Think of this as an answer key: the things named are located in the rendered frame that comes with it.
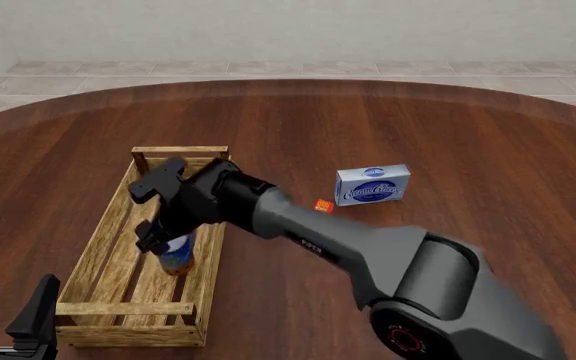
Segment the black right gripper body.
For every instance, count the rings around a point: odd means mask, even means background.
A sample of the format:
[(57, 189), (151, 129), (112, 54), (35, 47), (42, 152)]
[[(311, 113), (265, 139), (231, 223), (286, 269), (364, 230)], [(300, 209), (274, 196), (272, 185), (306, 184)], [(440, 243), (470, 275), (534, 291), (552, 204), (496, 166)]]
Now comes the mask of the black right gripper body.
[(163, 241), (187, 235), (210, 223), (210, 188), (197, 182), (165, 182), (160, 185), (157, 224)]

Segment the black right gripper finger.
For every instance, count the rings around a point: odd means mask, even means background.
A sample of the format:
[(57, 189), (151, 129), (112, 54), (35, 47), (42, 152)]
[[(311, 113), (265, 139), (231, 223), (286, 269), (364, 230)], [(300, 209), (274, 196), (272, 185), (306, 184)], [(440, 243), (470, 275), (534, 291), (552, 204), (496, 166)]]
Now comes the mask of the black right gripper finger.
[(136, 246), (140, 251), (168, 251), (169, 236), (158, 222), (142, 221), (135, 228), (138, 238)]

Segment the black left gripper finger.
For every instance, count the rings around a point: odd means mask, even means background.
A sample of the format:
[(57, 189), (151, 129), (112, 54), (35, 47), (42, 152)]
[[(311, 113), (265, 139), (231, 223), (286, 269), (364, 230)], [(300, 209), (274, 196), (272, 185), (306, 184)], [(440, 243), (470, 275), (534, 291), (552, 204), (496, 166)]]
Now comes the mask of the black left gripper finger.
[(60, 281), (47, 274), (39, 281), (31, 298), (7, 326), (5, 333), (13, 339), (13, 347), (56, 347), (56, 302)]

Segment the alphabet soup can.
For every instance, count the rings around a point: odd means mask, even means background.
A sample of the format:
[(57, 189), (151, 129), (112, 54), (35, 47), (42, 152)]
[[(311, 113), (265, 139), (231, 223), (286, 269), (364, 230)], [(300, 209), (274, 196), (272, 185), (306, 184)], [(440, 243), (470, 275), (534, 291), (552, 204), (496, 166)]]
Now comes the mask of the alphabet soup can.
[(185, 276), (194, 266), (196, 233), (179, 236), (167, 242), (168, 250), (158, 256), (160, 266), (168, 275)]

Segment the wooden slat tray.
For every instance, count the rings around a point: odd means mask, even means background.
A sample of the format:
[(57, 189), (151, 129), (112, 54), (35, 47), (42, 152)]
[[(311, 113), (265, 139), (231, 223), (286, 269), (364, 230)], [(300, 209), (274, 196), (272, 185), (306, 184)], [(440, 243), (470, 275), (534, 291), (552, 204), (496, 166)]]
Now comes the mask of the wooden slat tray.
[(57, 301), (57, 337), (71, 347), (202, 347), (215, 290), (224, 224), (197, 230), (194, 265), (168, 275), (152, 254), (135, 246), (135, 227), (153, 218), (158, 200), (132, 202), (128, 185), (166, 158), (186, 158), (186, 176), (225, 146), (136, 147), (99, 224)]

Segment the blue white cream cheese box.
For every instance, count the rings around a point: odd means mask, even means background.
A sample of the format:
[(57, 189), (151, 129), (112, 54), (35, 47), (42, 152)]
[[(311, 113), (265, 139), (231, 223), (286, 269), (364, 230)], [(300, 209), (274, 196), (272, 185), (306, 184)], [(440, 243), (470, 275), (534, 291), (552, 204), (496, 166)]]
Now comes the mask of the blue white cream cheese box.
[(410, 176), (405, 164), (338, 170), (335, 204), (353, 206), (402, 200)]

